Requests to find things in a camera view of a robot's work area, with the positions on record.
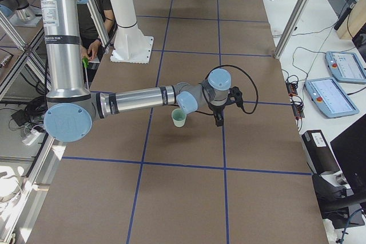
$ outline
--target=person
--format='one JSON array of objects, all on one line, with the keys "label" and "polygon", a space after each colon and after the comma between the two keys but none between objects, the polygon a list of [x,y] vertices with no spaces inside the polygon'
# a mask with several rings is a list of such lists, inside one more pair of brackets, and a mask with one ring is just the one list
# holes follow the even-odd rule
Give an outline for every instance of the person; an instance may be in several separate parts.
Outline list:
[{"label": "person", "polygon": [[[98,9],[104,21],[104,27],[109,33],[114,25],[114,14],[110,0],[96,0]],[[92,61],[96,57],[101,61],[103,57],[102,42],[98,37],[98,31],[92,20],[87,4],[78,4],[79,32],[81,37],[81,57]],[[87,76],[91,82],[96,70],[88,69]]]}]

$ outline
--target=black cable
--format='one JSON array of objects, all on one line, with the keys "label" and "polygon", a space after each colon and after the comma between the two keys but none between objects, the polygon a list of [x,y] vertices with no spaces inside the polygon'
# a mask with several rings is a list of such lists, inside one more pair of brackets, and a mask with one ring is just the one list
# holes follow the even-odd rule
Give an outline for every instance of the black cable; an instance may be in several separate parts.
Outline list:
[{"label": "black cable", "polygon": [[257,86],[256,86],[255,82],[254,82],[254,81],[253,81],[253,79],[250,77],[250,75],[249,75],[246,71],[244,71],[242,68],[240,68],[240,67],[238,67],[238,66],[235,66],[235,65],[220,65],[220,66],[217,66],[217,67],[213,68],[213,69],[212,69],[212,70],[207,74],[207,76],[206,76],[206,78],[205,78],[205,79],[207,79],[207,78],[208,78],[208,76],[210,75],[210,73],[211,73],[213,70],[218,69],[218,68],[222,68],[222,67],[231,67],[231,68],[235,68],[235,69],[237,69],[237,70],[241,71],[243,74],[245,74],[245,75],[248,77],[248,79],[251,81],[251,83],[252,83],[252,85],[253,85],[253,87],[254,87],[254,90],[256,91],[256,103],[255,103],[254,108],[253,108],[253,110],[252,110],[252,111],[246,111],[244,106],[243,106],[242,110],[243,110],[243,112],[244,112],[245,114],[253,114],[253,113],[256,111],[257,106],[258,106],[258,101],[259,101],[258,89],[257,89]]},{"label": "black cable", "polygon": [[[312,31],[312,32],[310,32],[310,33],[292,34],[291,36],[292,36],[292,37],[295,37],[295,36],[297,36],[297,35],[318,34],[318,33],[321,33],[322,31],[325,31],[326,29],[329,29],[329,28],[333,27],[334,25],[335,25],[335,23],[334,23],[334,24],[332,24],[332,25],[331,25],[331,26],[329,26],[329,27],[326,27],[326,28],[324,28],[324,29],[320,30],[320,31]],[[278,37],[281,37],[282,35],[283,35],[283,34],[273,35],[273,38],[278,38]]]},{"label": "black cable", "polygon": [[347,24],[346,24],[346,27],[347,27],[347,31],[349,33],[349,35],[352,37],[353,39],[353,35],[351,34],[351,32],[349,31],[349,28],[348,28],[348,21],[349,21],[349,17],[351,16],[351,13],[349,13],[349,15],[347,16]]},{"label": "black cable", "polygon": [[21,77],[24,79],[25,82],[27,82],[30,86],[32,86],[33,88],[35,88],[35,91],[40,94],[40,95],[44,95],[43,91],[40,90],[40,88],[38,87],[38,85],[40,84],[40,82],[38,81],[35,85],[30,83],[30,81],[25,77],[25,75],[23,75],[22,73],[20,73]]},{"label": "black cable", "polygon": [[323,51],[312,51],[312,50],[309,50],[309,49],[304,48],[304,47],[297,47],[297,48],[295,49],[295,51],[293,51],[293,54],[292,54],[292,66],[294,66],[294,67],[295,67],[295,68],[297,68],[298,70],[300,70],[300,71],[302,71],[303,73],[305,73],[306,78],[308,78],[308,75],[309,75],[310,70],[307,72],[307,71],[304,71],[302,68],[297,67],[297,66],[295,65],[295,52],[297,51],[297,49],[303,49],[303,50],[310,51],[311,53],[316,53],[316,54],[326,54],[326,53],[325,53],[325,52],[323,52]]},{"label": "black cable", "polygon": [[16,110],[16,109],[12,109],[12,108],[8,108],[8,107],[5,107],[5,108],[1,108],[1,109],[0,109],[0,111],[1,111],[1,110],[12,110],[12,111],[19,111],[19,110]]},{"label": "black cable", "polygon": [[343,7],[342,7],[342,9],[341,9],[341,12],[339,13],[338,19],[342,16],[343,9],[344,9],[345,5],[347,5],[348,1],[349,1],[349,0],[346,0],[346,1],[345,1],[345,4],[343,5]]},{"label": "black cable", "polygon": [[19,129],[23,129],[23,128],[24,128],[24,126],[22,126],[22,127],[18,127],[18,128],[12,129],[12,128],[10,127],[10,123],[11,123],[13,120],[14,120],[14,118],[12,118],[11,120],[9,120],[9,123],[7,124],[7,127],[9,128],[9,130],[11,130],[11,131],[17,131],[17,130],[19,130]]},{"label": "black cable", "polygon": [[30,86],[32,86],[33,88],[35,88],[35,85],[30,83],[29,80],[25,77],[25,75],[23,75],[22,73],[20,73],[20,75],[22,76],[22,78],[24,79],[25,82],[27,82]]},{"label": "black cable", "polygon": [[342,231],[342,237],[339,241],[337,241],[337,243],[339,244],[343,244],[343,241],[344,241],[344,236],[346,234],[346,230],[351,222],[351,219],[353,218],[353,216],[358,213],[359,211],[365,211],[366,209],[365,208],[359,208],[358,210],[354,211],[350,216],[349,218],[347,219],[347,223],[345,224],[345,227],[344,227],[344,230]]},{"label": "black cable", "polygon": [[288,77],[290,76],[290,74],[288,73],[288,71],[286,71],[284,69],[281,69],[281,70],[284,71],[285,73],[287,73],[287,78],[286,79],[288,79]]},{"label": "black cable", "polygon": [[2,50],[2,51],[4,51],[4,52],[6,52],[6,53],[8,53],[8,54],[11,54],[11,55],[12,55],[12,53],[11,53],[11,52],[9,52],[9,51],[7,51],[7,50],[4,50],[4,49],[2,49],[2,48],[0,48],[0,50]]},{"label": "black cable", "polygon": [[363,90],[365,90],[365,89],[366,89],[366,87],[363,87],[361,90],[354,91],[353,93],[349,93],[349,94],[347,94],[347,95],[357,94],[357,93],[359,93],[359,92],[361,92],[361,91],[363,91]]},{"label": "black cable", "polygon": [[28,117],[41,117],[46,113],[46,111],[47,104],[45,103],[44,96],[34,98],[24,109],[24,112],[28,115]]}]

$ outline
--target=power strip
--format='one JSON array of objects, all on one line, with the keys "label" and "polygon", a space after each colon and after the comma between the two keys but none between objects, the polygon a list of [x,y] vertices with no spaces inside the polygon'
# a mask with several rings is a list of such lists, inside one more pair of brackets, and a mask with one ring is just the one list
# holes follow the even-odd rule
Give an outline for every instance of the power strip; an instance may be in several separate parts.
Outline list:
[{"label": "power strip", "polygon": [[40,133],[39,131],[37,131],[36,129],[32,129],[30,130],[30,134],[28,134],[26,137],[24,137],[24,139],[22,140],[22,142],[27,145],[30,146],[33,144],[33,142],[41,135],[42,133]]}]

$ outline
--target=brown table surface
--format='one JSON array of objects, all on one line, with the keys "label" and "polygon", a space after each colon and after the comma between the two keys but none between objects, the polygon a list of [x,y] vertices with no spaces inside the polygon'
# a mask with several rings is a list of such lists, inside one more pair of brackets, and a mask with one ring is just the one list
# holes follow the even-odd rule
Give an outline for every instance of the brown table surface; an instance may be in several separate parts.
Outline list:
[{"label": "brown table surface", "polygon": [[[39,0],[28,0],[29,4],[34,5],[36,7],[41,7]],[[40,29],[43,28],[42,20],[38,22],[36,27],[15,27],[15,29],[19,32],[20,36],[24,39],[26,43],[30,43],[32,39],[38,34]],[[0,27],[0,48],[14,54],[14,57],[11,59],[11,62],[3,67],[0,70],[0,83],[6,78],[8,73],[13,68],[14,64],[16,64],[18,57],[22,55],[22,50],[18,49],[10,37],[4,32],[3,28]],[[0,60],[2,60],[7,53],[0,50]]]},{"label": "brown table surface", "polygon": [[[29,243],[328,243],[262,0],[134,0],[155,37],[148,65],[105,56],[91,89],[198,83],[215,66],[247,71],[253,115],[225,109],[225,126],[173,107],[96,121],[67,146]],[[233,85],[253,108],[253,87]]]}]

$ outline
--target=white cup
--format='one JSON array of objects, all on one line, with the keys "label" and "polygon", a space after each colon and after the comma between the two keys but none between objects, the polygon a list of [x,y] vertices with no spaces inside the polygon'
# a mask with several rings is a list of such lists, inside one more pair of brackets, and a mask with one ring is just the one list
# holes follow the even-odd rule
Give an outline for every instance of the white cup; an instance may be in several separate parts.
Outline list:
[{"label": "white cup", "polygon": [[187,115],[182,109],[175,109],[172,111],[173,123],[176,127],[183,127]]}]

